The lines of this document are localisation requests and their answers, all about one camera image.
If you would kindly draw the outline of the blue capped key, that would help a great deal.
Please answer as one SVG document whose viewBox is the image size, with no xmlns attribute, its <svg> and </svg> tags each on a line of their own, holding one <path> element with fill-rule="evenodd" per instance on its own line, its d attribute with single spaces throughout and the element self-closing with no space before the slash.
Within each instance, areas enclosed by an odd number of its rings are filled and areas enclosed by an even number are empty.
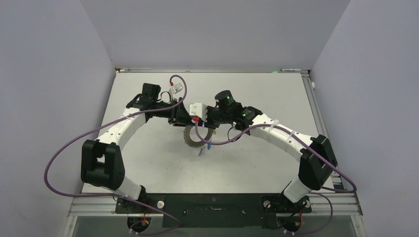
<svg viewBox="0 0 419 237">
<path fill-rule="evenodd" d="M 200 147 L 199 152 L 198 152 L 198 156 L 204 156 L 206 153 L 209 152 L 209 150 L 211 149 L 211 145 L 210 144 L 206 144 L 202 147 Z"/>
</svg>

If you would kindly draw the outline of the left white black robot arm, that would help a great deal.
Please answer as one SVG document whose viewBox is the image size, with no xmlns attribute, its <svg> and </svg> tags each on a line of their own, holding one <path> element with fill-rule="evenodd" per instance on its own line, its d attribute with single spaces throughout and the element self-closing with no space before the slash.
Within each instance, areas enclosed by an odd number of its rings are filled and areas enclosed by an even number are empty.
<svg viewBox="0 0 419 237">
<path fill-rule="evenodd" d="M 81 180 L 96 187 L 127 197 L 134 212 L 142 212 L 147 198 L 143 186 L 126 176 L 122 150 L 135 132 L 152 117 L 167 118 L 174 123 L 178 111 L 185 111 L 184 97 L 170 102 L 158 99 L 161 87 L 144 83 L 142 92 L 128 102 L 121 117 L 95 140 L 82 145 Z"/>
</svg>

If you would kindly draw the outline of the round metal keyring disc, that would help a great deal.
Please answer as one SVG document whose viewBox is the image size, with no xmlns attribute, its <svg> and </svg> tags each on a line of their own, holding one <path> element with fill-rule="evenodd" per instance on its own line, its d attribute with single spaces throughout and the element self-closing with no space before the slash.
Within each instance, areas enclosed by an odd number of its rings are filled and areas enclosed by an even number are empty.
<svg viewBox="0 0 419 237">
<path fill-rule="evenodd" d="M 211 128 L 198 127 L 199 135 L 207 141 L 210 141 L 215 130 Z M 188 125 L 183 130 L 183 139 L 187 146 L 191 148 L 201 148 L 206 145 L 197 135 L 194 125 Z"/>
</svg>

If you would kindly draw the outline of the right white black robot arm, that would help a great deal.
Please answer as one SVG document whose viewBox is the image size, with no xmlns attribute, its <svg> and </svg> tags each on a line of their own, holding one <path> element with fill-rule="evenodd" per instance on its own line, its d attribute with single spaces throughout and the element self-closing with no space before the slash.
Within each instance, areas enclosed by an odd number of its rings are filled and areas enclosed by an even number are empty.
<svg viewBox="0 0 419 237">
<path fill-rule="evenodd" d="M 190 105 L 189 114 L 197 125 L 210 128 L 231 124 L 241 133 L 282 149 L 299 162 L 297 177 L 284 188 L 279 198 L 283 210 L 294 210 L 309 192 L 322 189 L 331 173 L 336 171 L 337 160 L 326 136 L 313 137 L 283 126 L 259 109 L 242 106 L 229 90 L 216 94 L 215 101 L 215 107 L 202 103 Z"/>
</svg>

